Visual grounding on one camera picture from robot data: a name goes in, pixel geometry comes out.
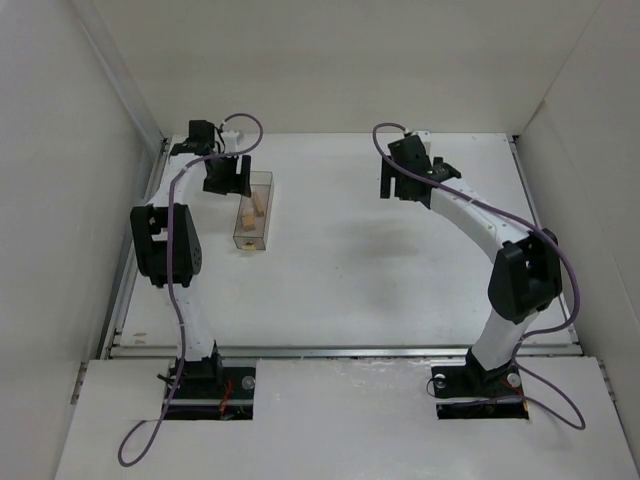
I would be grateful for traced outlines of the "long rectangular wood block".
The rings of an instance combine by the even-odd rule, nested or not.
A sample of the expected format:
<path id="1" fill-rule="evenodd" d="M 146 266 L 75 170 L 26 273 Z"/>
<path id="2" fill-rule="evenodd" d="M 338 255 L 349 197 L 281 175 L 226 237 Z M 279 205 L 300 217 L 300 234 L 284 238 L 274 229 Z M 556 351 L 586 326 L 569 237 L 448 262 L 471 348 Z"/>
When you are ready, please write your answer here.
<path id="1" fill-rule="evenodd" d="M 255 209 L 255 215 L 257 217 L 263 217 L 266 213 L 266 207 L 264 205 L 264 202 L 261 198 L 261 196 L 259 195 L 259 193 L 257 191 L 253 191 L 252 192 L 252 200 L 253 200 L 253 204 L 254 204 L 254 209 Z"/>

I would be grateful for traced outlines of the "wood cube block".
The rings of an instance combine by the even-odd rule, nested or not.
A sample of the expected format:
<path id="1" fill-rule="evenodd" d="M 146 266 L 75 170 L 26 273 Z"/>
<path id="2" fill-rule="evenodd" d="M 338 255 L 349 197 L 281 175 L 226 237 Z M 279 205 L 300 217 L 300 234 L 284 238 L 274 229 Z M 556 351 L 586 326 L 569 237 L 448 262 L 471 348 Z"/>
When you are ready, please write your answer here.
<path id="1" fill-rule="evenodd" d="M 253 215 L 242 216 L 241 224 L 244 231 L 253 231 L 256 229 L 255 218 Z"/>

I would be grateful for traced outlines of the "clear plastic box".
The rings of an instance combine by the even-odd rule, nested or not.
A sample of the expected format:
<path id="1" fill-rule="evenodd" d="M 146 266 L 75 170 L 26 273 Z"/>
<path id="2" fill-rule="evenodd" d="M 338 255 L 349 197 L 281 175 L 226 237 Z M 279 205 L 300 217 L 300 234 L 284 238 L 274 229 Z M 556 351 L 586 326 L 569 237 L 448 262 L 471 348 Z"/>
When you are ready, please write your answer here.
<path id="1" fill-rule="evenodd" d="M 250 196 L 240 199 L 236 216 L 233 240 L 238 249 L 244 251 L 267 249 L 274 192 L 272 172 L 251 172 Z"/>

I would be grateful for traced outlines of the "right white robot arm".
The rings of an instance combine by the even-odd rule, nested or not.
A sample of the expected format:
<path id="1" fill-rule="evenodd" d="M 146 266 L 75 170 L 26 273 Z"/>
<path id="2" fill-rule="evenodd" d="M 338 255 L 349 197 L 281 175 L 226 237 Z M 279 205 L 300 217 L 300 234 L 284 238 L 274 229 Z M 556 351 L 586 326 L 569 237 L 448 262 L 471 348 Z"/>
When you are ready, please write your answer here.
<path id="1" fill-rule="evenodd" d="M 508 374 L 512 353 L 529 326 L 562 292 L 560 259 L 532 228 L 483 208 L 485 199 L 422 138 L 407 134 L 388 144 L 380 196 L 423 204 L 467 235 L 492 263 L 490 316 L 465 366 L 457 372 L 476 396 Z"/>

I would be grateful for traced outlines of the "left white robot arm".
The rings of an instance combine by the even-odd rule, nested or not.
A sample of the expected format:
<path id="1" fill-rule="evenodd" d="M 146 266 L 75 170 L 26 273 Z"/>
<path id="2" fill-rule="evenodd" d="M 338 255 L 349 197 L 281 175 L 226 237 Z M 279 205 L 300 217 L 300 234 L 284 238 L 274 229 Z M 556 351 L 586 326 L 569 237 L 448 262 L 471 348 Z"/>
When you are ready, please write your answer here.
<path id="1" fill-rule="evenodd" d="M 203 249 L 189 205 L 198 192 L 248 197 L 250 172 L 250 155 L 224 155 L 216 142 L 187 140 L 172 147 L 156 193 L 130 212 L 138 270 L 178 318 L 179 354 L 163 378 L 176 399 L 218 398 L 229 385 L 198 298 Z"/>

